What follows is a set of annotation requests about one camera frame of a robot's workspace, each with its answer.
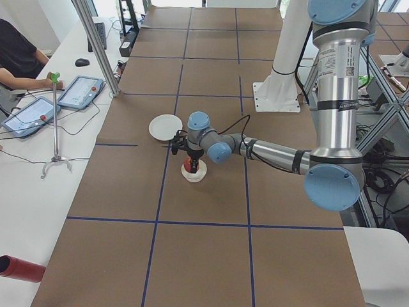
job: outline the black mouse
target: black mouse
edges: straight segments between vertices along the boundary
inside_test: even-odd
[[[76,67],[82,67],[82,66],[87,66],[87,65],[89,65],[89,60],[87,59],[77,59],[77,61],[75,61]]]

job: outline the black shirt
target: black shirt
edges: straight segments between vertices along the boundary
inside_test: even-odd
[[[0,68],[16,78],[37,78],[43,69],[35,57],[37,48],[9,22],[0,19]]]

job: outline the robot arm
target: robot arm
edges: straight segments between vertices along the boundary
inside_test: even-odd
[[[295,150],[241,134],[218,135],[207,114],[188,122],[184,147],[198,159],[202,150],[215,163],[232,154],[305,175],[305,192],[317,206],[344,210],[364,186],[362,154],[355,147],[359,49],[373,41],[377,0],[310,0],[313,43],[318,51],[317,147]]]

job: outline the person's arm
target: person's arm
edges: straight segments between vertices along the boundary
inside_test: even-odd
[[[41,64],[45,65],[48,63],[48,57],[42,53],[39,49],[35,50],[34,57],[39,61]]]
[[[0,68],[0,83],[13,90],[35,90],[38,88],[52,88],[52,81],[50,73],[45,79],[30,79],[30,78],[16,78],[14,75],[5,68]],[[57,89],[61,90],[63,83],[59,81],[57,83]]]

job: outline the white table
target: white table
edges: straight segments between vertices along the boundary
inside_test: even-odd
[[[117,61],[126,61],[119,52],[120,36],[111,29],[112,19],[97,17],[95,22],[105,22],[107,57],[112,69]],[[90,65],[76,67],[77,58],[86,58]],[[60,80],[68,86],[77,75],[88,75],[104,79],[93,52],[88,52],[87,39],[82,24],[78,23],[61,43],[47,66],[38,76],[45,78],[47,72],[60,72]],[[52,100],[52,93],[45,94]],[[59,153],[69,159],[89,157],[95,139],[104,122],[112,95],[106,86],[95,99],[100,108],[85,128],[76,136],[70,136],[59,129]],[[23,107],[34,100],[27,96],[19,103]],[[70,110],[62,110],[62,117]],[[71,114],[58,121],[70,132],[78,131],[97,112],[90,104],[85,110]],[[12,137],[9,133],[0,138]],[[30,161],[50,161],[54,156],[53,128],[46,126],[26,139],[0,140],[3,150]],[[66,164],[55,164],[48,168],[47,176],[41,179],[43,164],[30,164],[0,152],[0,254],[47,265],[58,239],[66,214],[77,191],[88,161],[72,161],[72,173]],[[0,278],[0,306],[30,306],[39,283],[30,283],[10,278]]]

